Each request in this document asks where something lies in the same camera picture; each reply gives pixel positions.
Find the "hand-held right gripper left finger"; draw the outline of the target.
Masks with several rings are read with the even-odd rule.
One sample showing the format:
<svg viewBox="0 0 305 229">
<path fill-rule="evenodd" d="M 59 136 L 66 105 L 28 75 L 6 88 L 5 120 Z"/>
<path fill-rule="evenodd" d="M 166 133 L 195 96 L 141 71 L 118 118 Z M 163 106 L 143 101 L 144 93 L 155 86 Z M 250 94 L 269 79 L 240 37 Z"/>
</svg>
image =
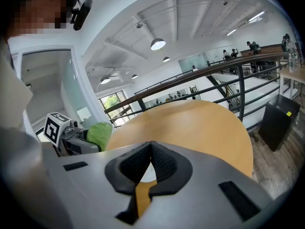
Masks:
<svg viewBox="0 0 305 229">
<path fill-rule="evenodd" d="M 55 228 L 152 228 L 148 214 L 137 217 L 135 184 L 116 165 L 149 146 L 146 142 L 66 157 L 58 157 L 52 148 L 47 148 L 46 168 L 64 210 Z"/>
</svg>

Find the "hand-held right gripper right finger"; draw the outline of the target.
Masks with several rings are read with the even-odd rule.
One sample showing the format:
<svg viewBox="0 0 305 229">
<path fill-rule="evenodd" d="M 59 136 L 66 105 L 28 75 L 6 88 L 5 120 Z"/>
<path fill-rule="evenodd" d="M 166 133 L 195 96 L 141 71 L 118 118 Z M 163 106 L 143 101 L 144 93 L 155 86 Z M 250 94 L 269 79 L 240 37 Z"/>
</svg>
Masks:
<svg viewBox="0 0 305 229">
<path fill-rule="evenodd" d="M 272 202 L 260 185 L 220 158 L 161 142 L 152 145 L 182 155 L 193 172 L 174 195 L 152 197 L 139 219 L 141 229 L 230 229 Z"/>
</svg>

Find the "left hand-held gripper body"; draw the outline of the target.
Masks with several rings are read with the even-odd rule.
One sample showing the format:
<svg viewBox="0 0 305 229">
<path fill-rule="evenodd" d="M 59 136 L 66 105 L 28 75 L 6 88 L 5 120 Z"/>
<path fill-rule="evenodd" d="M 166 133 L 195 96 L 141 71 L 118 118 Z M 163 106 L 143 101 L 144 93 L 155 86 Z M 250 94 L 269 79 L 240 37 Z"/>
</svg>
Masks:
<svg viewBox="0 0 305 229">
<path fill-rule="evenodd" d="M 101 147 L 87 140 L 88 129 L 58 112 L 48 113 L 43 135 L 54 147 L 58 156 L 74 156 L 98 153 Z"/>
</svg>

